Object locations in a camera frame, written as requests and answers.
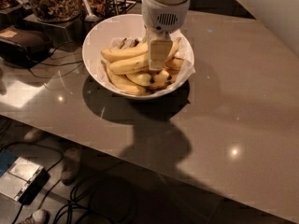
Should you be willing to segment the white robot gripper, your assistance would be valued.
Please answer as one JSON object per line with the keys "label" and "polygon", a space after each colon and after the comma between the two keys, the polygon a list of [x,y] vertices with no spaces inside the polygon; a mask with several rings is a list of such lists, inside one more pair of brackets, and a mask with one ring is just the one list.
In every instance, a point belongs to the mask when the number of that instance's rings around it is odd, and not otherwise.
{"label": "white robot gripper", "polygon": [[142,0],[142,18],[146,26],[147,39],[150,41],[151,71],[162,69],[173,46],[173,42],[167,38],[182,26],[189,6],[190,0]]}

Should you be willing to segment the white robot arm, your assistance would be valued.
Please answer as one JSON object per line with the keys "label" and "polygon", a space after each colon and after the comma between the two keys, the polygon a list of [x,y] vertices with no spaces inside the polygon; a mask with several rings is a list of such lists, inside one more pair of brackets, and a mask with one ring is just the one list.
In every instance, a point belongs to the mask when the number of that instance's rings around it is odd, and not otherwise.
{"label": "white robot arm", "polygon": [[[299,0],[236,0],[299,55]],[[142,0],[149,68],[160,70],[173,42],[170,35],[185,21],[191,0]]]}

